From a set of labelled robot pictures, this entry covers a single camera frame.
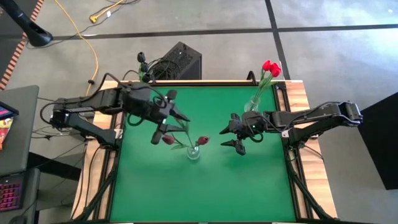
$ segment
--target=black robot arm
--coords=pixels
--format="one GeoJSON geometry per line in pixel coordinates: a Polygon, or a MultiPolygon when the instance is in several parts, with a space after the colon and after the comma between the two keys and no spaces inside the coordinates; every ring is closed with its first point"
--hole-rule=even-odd
{"type": "Polygon", "coordinates": [[[246,150],[242,140],[250,138],[254,142],[261,142],[262,133],[284,133],[290,147],[301,147],[311,136],[321,135],[323,132],[337,126],[355,127],[362,123],[362,115],[355,103],[327,102],[311,110],[287,111],[248,111],[242,115],[242,120],[235,113],[232,120],[220,134],[234,133],[237,140],[221,143],[222,146],[233,146],[240,155],[246,150]],[[305,128],[295,128],[295,124],[311,123],[305,128]]]}
{"type": "Polygon", "coordinates": [[[117,88],[96,91],[95,94],[79,98],[59,98],[53,104],[53,115],[50,124],[55,128],[73,128],[79,130],[82,135],[93,136],[98,142],[112,149],[119,148],[119,140],[113,129],[101,129],[94,124],[79,117],[79,113],[87,111],[99,111],[103,114],[113,115],[120,112],[129,114],[127,122],[133,126],[148,120],[157,124],[151,143],[158,144],[162,135],[171,131],[183,131],[182,128],[165,124],[167,117],[173,116],[184,121],[190,121],[179,112],[174,103],[177,91],[169,90],[163,96],[157,90],[158,96],[150,97],[152,89],[146,83],[119,83],[117,88]],[[137,116],[141,120],[132,124],[130,116],[137,116]]]}

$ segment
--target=yellow cable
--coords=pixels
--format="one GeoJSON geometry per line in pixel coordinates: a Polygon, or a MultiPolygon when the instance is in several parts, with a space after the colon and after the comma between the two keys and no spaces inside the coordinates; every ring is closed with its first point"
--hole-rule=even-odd
{"type": "MultiPolygon", "coordinates": [[[[54,1],[55,1],[55,2],[58,4],[58,6],[62,9],[62,11],[68,16],[70,22],[71,22],[71,23],[73,24],[73,26],[75,27],[75,29],[76,29],[77,34],[79,35],[79,37],[80,37],[81,39],[83,39],[83,40],[90,46],[91,50],[93,51],[94,58],[95,58],[95,71],[94,71],[94,75],[93,75],[93,77],[91,78],[91,80],[94,80],[94,79],[95,79],[95,76],[97,76],[97,73],[98,73],[98,57],[97,57],[97,54],[96,54],[96,52],[95,52],[93,46],[88,42],[88,40],[86,40],[86,39],[80,34],[79,29],[77,29],[77,26],[76,26],[75,22],[74,22],[73,19],[69,16],[69,14],[67,13],[67,11],[62,7],[62,5],[61,5],[57,0],[54,0],[54,1]]],[[[91,83],[88,84],[86,96],[88,95],[88,92],[90,92],[91,85],[92,85],[91,83]]]]}
{"type": "Polygon", "coordinates": [[[95,16],[95,15],[90,16],[90,21],[91,21],[92,23],[95,23],[95,22],[97,21],[97,19],[99,18],[99,16],[102,16],[106,11],[112,9],[113,7],[117,6],[118,4],[120,4],[120,3],[123,2],[123,1],[124,1],[124,0],[120,0],[120,1],[116,2],[116,3],[113,4],[112,6],[107,7],[106,9],[102,10],[102,12],[100,12],[100,13],[99,13],[98,15],[96,15],[96,16],[95,16]]]}

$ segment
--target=wooden table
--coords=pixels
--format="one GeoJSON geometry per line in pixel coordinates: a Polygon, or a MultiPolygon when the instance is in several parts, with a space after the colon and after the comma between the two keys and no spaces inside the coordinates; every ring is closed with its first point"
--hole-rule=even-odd
{"type": "MultiPolygon", "coordinates": [[[[163,82],[187,82],[182,80],[172,80],[172,81],[163,81],[163,82]]],[[[190,82],[250,82],[249,80],[190,80],[190,82]]],[[[294,111],[301,111],[309,109],[307,95],[305,93],[303,81],[285,81],[286,88],[287,88],[287,95],[289,98],[290,109],[292,112],[294,111]]],[[[117,86],[115,81],[105,81],[102,89],[107,88],[114,88],[117,86]]],[[[284,101],[283,97],[279,97],[280,99],[280,106],[281,110],[285,110],[284,108],[284,101]]],[[[119,124],[121,117],[118,116],[116,120],[116,124],[119,124]]],[[[108,129],[110,128],[111,124],[111,116],[104,115],[101,113],[96,113],[94,117],[93,124],[97,125],[100,128],[108,129]]],[[[319,144],[317,140],[309,140],[306,143],[307,146],[311,147],[312,149],[320,152],[319,144]]],[[[75,215],[72,218],[79,216],[79,214],[83,211],[83,207],[86,203],[86,195],[88,194],[88,201],[89,203],[91,199],[94,197],[95,193],[97,193],[98,185],[100,182],[100,176],[102,172],[102,166],[104,162],[104,150],[99,150],[95,157],[93,158],[94,152],[98,148],[99,144],[97,141],[90,141],[87,146],[86,156],[85,156],[85,166],[82,170],[83,173],[83,187],[80,188],[81,184],[81,177],[78,184],[78,189],[75,196],[75,203],[73,205],[73,209],[77,206],[77,210],[75,215]],[[88,189],[88,171],[89,171],[89,164],[91,160],[94,159],[93,165],[91,168],[91,177],[90,177],[90,188],[88,189]]],[[[319,155],[316,155],[314,152],[303,148],[300,150],[300,155],[302,159],[303,170],[305,174],[305,180],[307,183],[307,187],[317,202],[323,207],[323,209],[331,216],[336,217],[336,210],[335,205],[333,203],[333,198],[331,196],[328,177],[326,175],[325,166],[323,161],[320,159],[319,155]]],[[[114,160],[114,153],[111,153],[109,157],[108,163],[108,170],[110,171],[114,160]]],[[[303,196],[299,189],[296,187],[296,192],[298,196],[298,204],[300,208],[300,214],[302,218],[306,218],[306,209],[303,200],[303,196]]],[[[109,187],[103,195],[101,206],[99,210],[98,218],[105,218],[106,214],[106,207],[109,197],[109,187]]]]}

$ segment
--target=flower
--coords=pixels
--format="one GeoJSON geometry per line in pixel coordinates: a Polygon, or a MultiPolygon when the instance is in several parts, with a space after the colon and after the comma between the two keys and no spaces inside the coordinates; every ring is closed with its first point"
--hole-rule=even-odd
{"type": "Polygon", "coordinates": [[[166,144],[173,144],[174,143],[174,138],[173,136],[169,136],[168,134],[163,135],[162,140],[166,144]]]}
{"type": "Polygon", "coordinates": [[[264,62],[264,64],[262,65],[262,69],[264,71],[269,71],[271,69],[271,61],[266,60],[266,62],[264,62]]]}
{"type": "Polygon", "coordinates": [[[279,68],[279,66],[278,66],[277,63],[273,63],[273,64],[271,65],[270,71],[271,71],[272,77],[275,78],[275,77],[278,77],[278,75],[280,74],[280,72],[282,71],[282,69],[279,68]]]}
{"type": "Polygon", "coordinates": [[[208,141],[209,141],[209,137],[202,136],[202,137],[199,137],[199,139],[197,140],[197,144],[199,146],[202,146],[202,145],[206,144],[208,141]]]}

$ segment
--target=desk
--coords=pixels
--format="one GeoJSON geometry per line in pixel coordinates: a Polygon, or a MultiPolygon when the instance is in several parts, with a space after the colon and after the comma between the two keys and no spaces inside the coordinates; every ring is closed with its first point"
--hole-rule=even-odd
{"type": "MultiPolygon", "coordinates": [[[[187,83],[187,81],[172,81],[172,85],[204,85],[204,84],[209,84],[211,83],[212,85],[250,85],[248,81],[204,81],[204,80],[199,80],[199,81],[190,81],[187,83]]],[[[170,82],[165,81],[165,82],[158,82],[160,85],[169,85],[170,82]]],[[[117,84],[116,82],[105,82],[103,88],[113,88],[117,84]]],[[[305,94],[304,90],[304,85],[301,81],[295,82],[295,81],[289,81],[286,82],[285,85],[282,85],[286,87],[287,90],[287,96],[289,99],[289,105],[291,111],[300,111],[300,110],[305,110],[308,109],[308,101],[307,101],[307,96],[305,94]]],[[[281,95],[281,92],[278,91],[279,96],[279,101],[281,105],[281,109],[284,110],[285,104],[284,104],[284,98],[281,95]]],[[[94,124],[101,127],[101,128],[110,128],[111,123],[119,124],[121,122],[121,116],[117,116],[112,118],[111,116],[106,116],[101,113],[96,113],[96,116],[94,118],[94,124]]],[[[311,140],[307,143],[308,146],[314,148],[317,151],[320,151],[319,145],[317,141],[311,140]]],[[[85,157],[85,163],[90,164],[91,159],[93,158],[93,154],[95,150],[98,147],[97,142],[90,142],[87,147],[87,154],[85,157]]],[[[332,216],[336,216],[333,200],[331,197],[330,193],[330,188],[328,185],[327,181],[327,176],[325,172],[325,168],[323,165],[323,161],[311,153],[310,151],[306,151],[302,149],[300,151],[300,155],[302,158],[302,167],[305,175],[305,180],[308,185],[309,191],[313,194],[313,196],[317,199],[318,203],[325,209],[326,212],[328,212],[332,216]]],[[[83,170],[84,172],[84,180],[83,180],[83,187],[80,189],[80,187],[77,190],[76,194],[76,200],[74,204],[74,208],[77,206],[76,214],[79,215],[82,212],[82,208],[84,207],[85,204],[85,195],[88,194],[88,201],[93,198],[95,193],[98,190],[98,185],[101,179],[101,172],[105,171],[102,169],[104,161],[108,161],[108,167],[107,167],[107,172],[110,171],[110,167],[113,164],[114,161],[114,152],[106,155],[106,153],[103,150],[100,150],[96,156],[93,158],[93,167],[91,168],[91,178],[90,178],[90,188],[87,188],[87,183],[88,183],[88,166],[85,166],[85,169],[83,170]],[[79,196],[80,191],[82,192],[82,197],[80,199],[80,203],[77,203],[77,198],[79,196]]],[[[294,193],[297,195],[297,205],[299,208],[299,214],[298,216],[300,217],[307,217],[306,209],[305,209],[305,203],[303,201],[302,195],[298,190],[296,190],[297,193],[294,193]]],[[[107,191],[104,193],[102,201],[101,201],[101,206],[98,207],[97,211],[94,212],[95,218],[105,218],[111,216],[111,213],[109,212],[110,210],[108,209],[108,204],[109,201],[117,200],[114,198],[115,194],[109,194],[109,192],[113,193],[114,189],[107,189],[107,191]]]]}

